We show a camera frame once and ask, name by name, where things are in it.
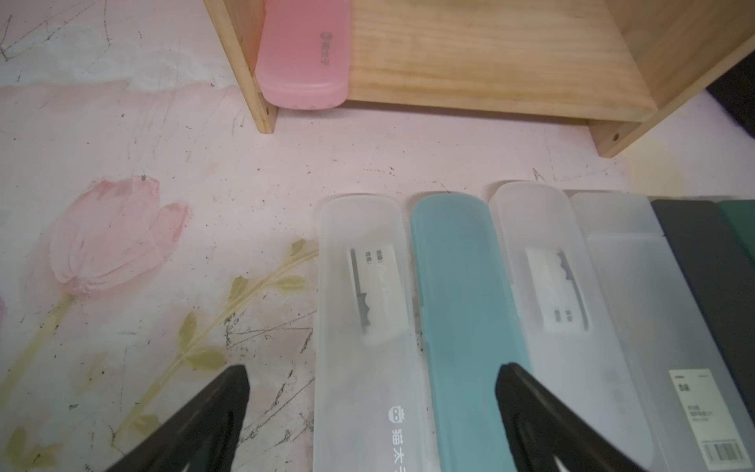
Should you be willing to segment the black pencil case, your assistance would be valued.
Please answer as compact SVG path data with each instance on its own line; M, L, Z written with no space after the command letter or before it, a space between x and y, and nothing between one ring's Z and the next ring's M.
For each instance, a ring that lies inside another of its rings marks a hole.
M754 414L754 260L719 202L651 206L750 415Z

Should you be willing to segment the pink pencil case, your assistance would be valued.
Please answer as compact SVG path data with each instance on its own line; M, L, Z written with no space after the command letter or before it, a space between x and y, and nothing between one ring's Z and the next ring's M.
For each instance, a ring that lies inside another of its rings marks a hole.
M351 39L350 1L267 1L255 70L263 97L286 109L340 106L348 97Z

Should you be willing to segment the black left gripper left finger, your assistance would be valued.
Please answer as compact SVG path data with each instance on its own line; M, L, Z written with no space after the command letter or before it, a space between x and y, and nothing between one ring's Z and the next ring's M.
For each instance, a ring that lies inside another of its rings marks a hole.
M226 368L111 471L229 471L250 384L246 367Z

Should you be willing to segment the small clear pencil case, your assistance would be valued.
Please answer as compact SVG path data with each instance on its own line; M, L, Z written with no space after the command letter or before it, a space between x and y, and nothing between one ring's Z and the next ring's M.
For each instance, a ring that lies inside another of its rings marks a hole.
M429 468L410 262L397 202L348 195L322 208L316 471Z

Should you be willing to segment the dark green pencil case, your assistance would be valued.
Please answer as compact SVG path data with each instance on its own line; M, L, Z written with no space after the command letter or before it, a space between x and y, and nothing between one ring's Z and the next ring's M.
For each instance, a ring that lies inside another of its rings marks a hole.
M733 228L738 241L755 259L755 200L729 200L719 202L718 207Z

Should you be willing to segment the clear labelled pencil case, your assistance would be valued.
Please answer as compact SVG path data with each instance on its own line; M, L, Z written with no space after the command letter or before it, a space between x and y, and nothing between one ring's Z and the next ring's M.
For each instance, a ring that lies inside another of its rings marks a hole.
M648 471L751 471L754 425L649 199L570 202L638 394Z

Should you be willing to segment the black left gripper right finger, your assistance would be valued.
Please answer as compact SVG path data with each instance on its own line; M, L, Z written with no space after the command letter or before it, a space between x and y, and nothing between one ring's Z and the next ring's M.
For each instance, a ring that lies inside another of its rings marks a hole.
M641 469L516 363L499 369L495 398L519 471Z

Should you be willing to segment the clear rounded pencil case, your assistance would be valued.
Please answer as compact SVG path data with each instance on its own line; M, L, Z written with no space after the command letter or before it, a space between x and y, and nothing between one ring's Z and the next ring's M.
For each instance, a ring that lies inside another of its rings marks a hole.
M569 198L535 182L490 200L532 375L643 468L652 434Z

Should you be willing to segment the teal pencil case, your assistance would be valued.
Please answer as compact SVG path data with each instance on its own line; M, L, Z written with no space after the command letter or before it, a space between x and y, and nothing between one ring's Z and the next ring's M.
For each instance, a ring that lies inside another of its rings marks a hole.
M529 356L489 206L434 194L410 224L440 467L512 471L495 385Z

